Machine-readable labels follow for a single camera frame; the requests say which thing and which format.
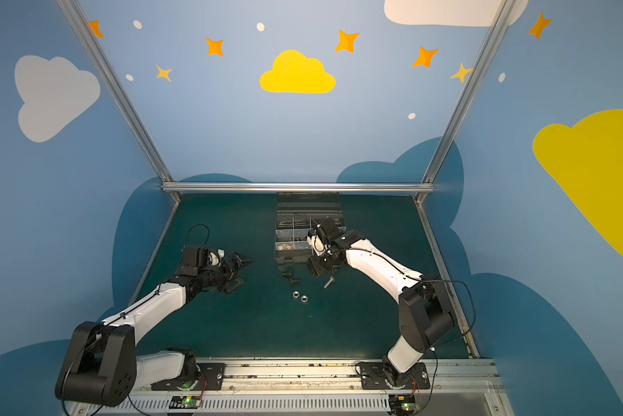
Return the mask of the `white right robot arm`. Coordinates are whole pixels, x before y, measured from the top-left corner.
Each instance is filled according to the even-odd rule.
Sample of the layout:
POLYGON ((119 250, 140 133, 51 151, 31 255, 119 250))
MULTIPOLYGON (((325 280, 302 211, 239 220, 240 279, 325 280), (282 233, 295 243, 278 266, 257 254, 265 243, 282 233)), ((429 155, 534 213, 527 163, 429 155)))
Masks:
POLYGON ((400 338, 389 350, 384 366, 392 376, 403 376, 422 356, 458 326, 448 283, 425 277, 378 249, 356 231, 342 231, 330 218, 311 221, 311 272, 334 274, 349 266, 362 272, 396 301, 400 338))

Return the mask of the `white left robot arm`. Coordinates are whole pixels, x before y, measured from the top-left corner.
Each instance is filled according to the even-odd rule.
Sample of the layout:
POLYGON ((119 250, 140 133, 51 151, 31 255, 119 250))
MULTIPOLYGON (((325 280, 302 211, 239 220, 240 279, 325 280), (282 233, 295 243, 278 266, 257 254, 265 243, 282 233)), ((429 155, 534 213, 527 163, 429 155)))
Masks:
POLYGON ((252 262, 240 253, 206 245, 185 247, 176 272, 143 299, 101 322, 75 328, 55 386, 56 398, 115 407, 143 387, 198 388, 201 375, 192 351, 137 355, 137 345, 206 289, 229 294, 240 287, 239 273, 252 262))

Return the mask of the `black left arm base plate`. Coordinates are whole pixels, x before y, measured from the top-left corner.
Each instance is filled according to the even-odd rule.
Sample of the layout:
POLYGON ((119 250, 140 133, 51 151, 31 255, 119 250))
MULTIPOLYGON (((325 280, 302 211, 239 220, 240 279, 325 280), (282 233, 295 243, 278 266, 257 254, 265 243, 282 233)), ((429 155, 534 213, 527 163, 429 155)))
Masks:
POLYGON ((219 391, 222 388, 226 364, 217 362, 196 362, 182 369, 174 379, 158 381, 151 385, 152 391, 198 392, 219 391))

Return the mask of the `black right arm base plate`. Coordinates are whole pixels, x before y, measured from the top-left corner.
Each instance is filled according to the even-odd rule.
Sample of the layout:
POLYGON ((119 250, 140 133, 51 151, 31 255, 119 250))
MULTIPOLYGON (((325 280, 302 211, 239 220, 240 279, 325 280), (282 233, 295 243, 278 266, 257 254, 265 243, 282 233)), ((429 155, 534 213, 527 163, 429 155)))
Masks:
POLYGON ((398 372, 384 362, 358 362, 356 374, 363 390, 427 390, 431 388, 431 374, 424 363, 417 362, 406 372, 398 372))

